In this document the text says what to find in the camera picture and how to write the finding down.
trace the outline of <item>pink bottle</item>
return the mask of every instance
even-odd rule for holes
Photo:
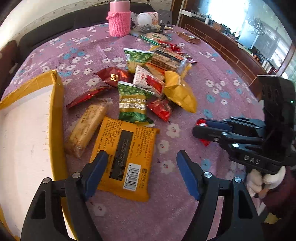
[[[110,11],[106,19],[109,21],[111,36],[123,37],[129,34],[131,28],[130,2],[126,0],[110,2]]]

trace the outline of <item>white bottle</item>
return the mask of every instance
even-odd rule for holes
[[[158,24],[158,13],[157,12],[142,12],[137,17],[139,25],[145,24]]]

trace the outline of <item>glove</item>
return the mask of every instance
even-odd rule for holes
[[[259,198],[264,198],[268,190],[278,187],[283,181],[286,175],[286,168],[282,166],[279,172],[275,175],[265,174],[262,176],[261,172],[255,169],[247,175],[247,190],[251,197],[254,197],[256,193],[259,194]]]

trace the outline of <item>screw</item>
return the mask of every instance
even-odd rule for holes
[[[49,182],[50,182],[50,178],[49,177],[46,177],[46,178],[43,179],[43,183],[46,184],[46,183],[49,183]]]
[[[210,172],[204,172],[204,176],[206,178],[210,178],[210,177],[212,177],[212,174]]]
[[[80,177],[80,173],[79,172],[75,172],[75,173],[72,174],[72,177],[73,178],[78,178],[78,177]]]
[[[240,183],[242,180],[240,177],[235,177],[234,180],[237,182],[237,183]]]

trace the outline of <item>table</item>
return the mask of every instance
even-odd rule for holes
[[[175,27],[175,31],[186,30]],[[198,202],[189,195],[176,165],[176,154],[184,149],[204,171],[219,178],[231,180],[245,177],[244,166],[228,160],[228,154],[217,143],[205,147],[192,136],[192,128],[199,118],[221,120],[229,116],[263,119],[262,107],[247,85],[229,64],[207,43],[194,45],[178,37],[175,31],[165,31],[172,36],[182,52],[190,54],[197,63],[185,77],[198,101],[195,114],[176,108],[170,122],[163,122],[150,110],[160,134],[155,143],[148,202],[134,202],[112,193],[97,191],[87,203],[90,214],[103,240],[174,240],[185,234]],[[22,64],[4,92],[5,97],[27,80],[50,69],[57,69],[62,77],[64,97],[64,139],[66,140],[88,103],[68,111],[65,106],[87,90],[105,85],[97,71],[117,66],[126,67],[123,48],[148,50],[149,43],[127,35],[110,37],[108,24],[77,29],[65,33],[35,49]],[[104,96],[113,100],[107,115],[118,118],[118,91],[111,90]],[[94,134],[81,159],[67,156],[70,173],[81,171],[89,162],[98,131]],[[222,200],[219,199],[215,219],[209,234],[216,234]]]

